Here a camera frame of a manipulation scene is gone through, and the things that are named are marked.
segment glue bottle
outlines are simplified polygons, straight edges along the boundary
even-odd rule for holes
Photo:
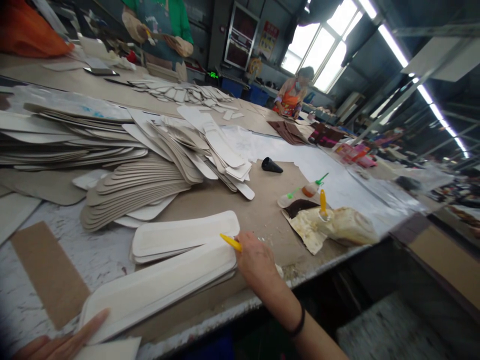
[[[328,173],[322,177],[320,180],[313,181],[308,183],[304,187],[297,187],[294,191],[289,192],[288,194],[282,195],[278,200],[277,204],[282,209],[289,207],[295,200],[311,200],[319,191],[320,185],[323,184],[322,180],[328,175]]]

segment yellow tool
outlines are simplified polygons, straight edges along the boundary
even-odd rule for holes
[[[327,213],[327,197],[325,196],[325,191],[323,189],[320,191],[320,219],[323,221],[329,220],[329,215]]]
[[[152,46],[155,46],[155,40],[152,38],[152,33],[150,32],[150,30],[147,28],[147,26],[145,26],[145,31],[146,31],[146,34],[148,35],[148,42],[152,45]]]
[[[235,241],[235,239],[231,238],[230,236],[220,234],[220,237],[226,241],[226,243],[230,246],[232,246],[235,250],[237,250],[239,253],[242,252],[242,245],[238,241]]]

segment cardboard sheet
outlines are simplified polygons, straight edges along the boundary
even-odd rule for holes
[[[480,263],[434,226],[408,247],[480,309]]]
[[[44,222],[16,232],[10,241],[48,317],[60,330],[82,311],[89,288]]]
[[[242,231],[253,231],[272,248],[275,262],[283,267],[294,264],[301,256],[311,256],[290,227],[277,205],[277,199],[307,184],[300,169],[292,162],[278,162],[282,174],[263,171],[262,161],[252,164],[247,184],[255,192],[248,201],[232,193],[220,181],[208,181],[181,193],[153,221],[177,221],[204,218],[233,210]]]

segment hand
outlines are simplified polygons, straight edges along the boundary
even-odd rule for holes
[[[170,36],[164,36],[163,37],[165,39],[165,42],[166,44],[172,48],[173,50],[175,50],[176,52],[179,51],[179,42],[178,41],[175,41],[174,39],[172,39]]]
[[[242,248],[241,253],[235,252],[238,269],[253,292],[265,301],[276,284],[285,284],[275,266],[274,254],[253,232],[240,232],[235,240]]]
[[[150,31],[147,25],[138,24],[136,26],[136,33],[138,34],[138,36],[140,36],[143,39],[144,42],[147,41],[149,38],[149,34],[147,33],[147,30]]]
[[[37,337],[17,351],[12,360],[73,359],[102,326],[109,314],[109,308],[100,311],[75,335],[66,335],[53,340],[46,335]]]

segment orange apron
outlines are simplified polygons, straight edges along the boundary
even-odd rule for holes
[[[288,90],[285,93],[285,95],[283,95],[283,98],[281,99],[281,105],[284,108],[283,114],[280,114],[280,110],[277,107],[277,105],[275,105],[273,107],[274,112],[277,112],[280,115],[287,115],[287,116],[290,116],[290,117],[292,117],[294,115],[294,110],[297,107],[297,104],[299,103],[299,97],[298,96],[291,96],[290,95],[290,92],[293,90],[294,86],[295,86],[295,83],[292,85],[290,90]]]

